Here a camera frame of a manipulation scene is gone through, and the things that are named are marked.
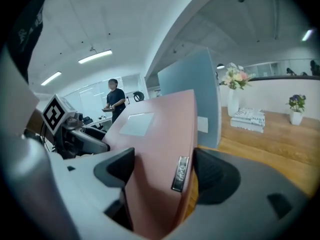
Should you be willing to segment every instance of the white flower pot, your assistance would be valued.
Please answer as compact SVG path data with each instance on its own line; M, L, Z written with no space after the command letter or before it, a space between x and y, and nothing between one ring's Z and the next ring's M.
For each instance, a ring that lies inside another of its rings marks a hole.
M233 117L233 115L239 110L239 97L237 89L229 89L227 106L229 117Z
M290 111L290 122L295 126L300 125L303 117L304 114L301 112L294 112L292 110Z

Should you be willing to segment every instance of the flower bouquet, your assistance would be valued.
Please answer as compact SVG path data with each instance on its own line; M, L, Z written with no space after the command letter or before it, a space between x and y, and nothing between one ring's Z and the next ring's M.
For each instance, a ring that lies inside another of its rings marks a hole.
M249 86L248 81L252 79L254 74L247 74L244 72L242 66L236 66L230 63L226 67L227 72L222 78L222 85L228 86L230 88L228 94L228 115L232 117L239 110L239 98L236 89L244 90L245 86Z
M305 111L306 104L306 96L295 94L289 98L289 102L287 103L290 106L290 122L291 124L298 126L300 125L303 112Z

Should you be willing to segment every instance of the white book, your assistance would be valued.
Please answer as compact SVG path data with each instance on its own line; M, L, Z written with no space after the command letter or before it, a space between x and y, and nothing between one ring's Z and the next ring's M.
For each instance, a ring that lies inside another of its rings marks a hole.
M242 107L237 113L232 117L235 121L255 124L259 126L265 126L265 111L262 109L253 109L250 107Z
M263 133L264 132L264 126L255 124L255 123L248 123L245 119L239 119L237 118L236 120L234 118L231 118L230 125L232 127L237 127L237 128L242 128L246 129L249 131L254 131L258 133Z

